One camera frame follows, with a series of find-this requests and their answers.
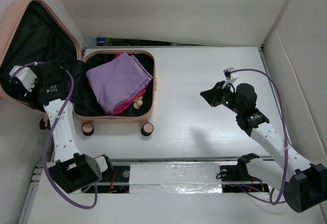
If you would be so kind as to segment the purple cloth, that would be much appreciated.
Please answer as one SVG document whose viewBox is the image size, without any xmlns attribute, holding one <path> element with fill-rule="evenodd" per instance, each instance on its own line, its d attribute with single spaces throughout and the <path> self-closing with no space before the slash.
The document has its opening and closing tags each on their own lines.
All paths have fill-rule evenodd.
<svg viewBox="0 0 327 224">
<path fill-rule="evenodd" d="M 152 81 L 135 55 L 117 54 L 113 60 L 86 71 L 88 83 L 97 102 L 107 115 L 118 114 L 123 104 L 130 105 Z"/>
</svg>

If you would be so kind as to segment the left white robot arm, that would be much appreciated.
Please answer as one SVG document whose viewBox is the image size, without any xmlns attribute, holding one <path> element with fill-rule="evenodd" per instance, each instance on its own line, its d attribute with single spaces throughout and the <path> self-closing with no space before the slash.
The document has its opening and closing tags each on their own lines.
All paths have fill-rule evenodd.
<svg viewBox="0 0 327 224">
<path fill-rule="evenodd" d="M 82 154 L 75 139 L 73 120 L 74 79 L 57 60 L 23 65 L 1 64 L 1 84 L 9 84 L 14 93 L 35 99 L 31 104 L 42 106 L 49 119 L 50 139 L 54 142 L 54 166 L 47 169 L 51 184 L 59 192 L 73 193 L 100 181 L 109 181 L 114 174 L 107 155 L 106 164 Z"/>
</svg>

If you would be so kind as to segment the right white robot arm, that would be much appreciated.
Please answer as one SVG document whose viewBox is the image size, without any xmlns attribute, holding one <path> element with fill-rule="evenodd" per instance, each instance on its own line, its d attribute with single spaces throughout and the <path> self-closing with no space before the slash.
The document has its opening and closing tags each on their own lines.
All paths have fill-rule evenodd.
<svg viewBox="0 0 327 224">
<path fill-rule="evenodd" d="M 326 168 L 323 164 L 313 164 L 285 142 L 257 109 L 257 94 L 252 85 L 241 83 L 232 91 L 227 82 L 221 81 L 202 91 L 200 96 L 211 107 L 223 105 L 236 113 L 240 129 L 277 163 L 271 167 L 254 153 L 244 155 L 236 167 L 239 178 L 247 180 L 252 176 L 266 182 L 297 213 L 326 201 Z"/>
</svg>

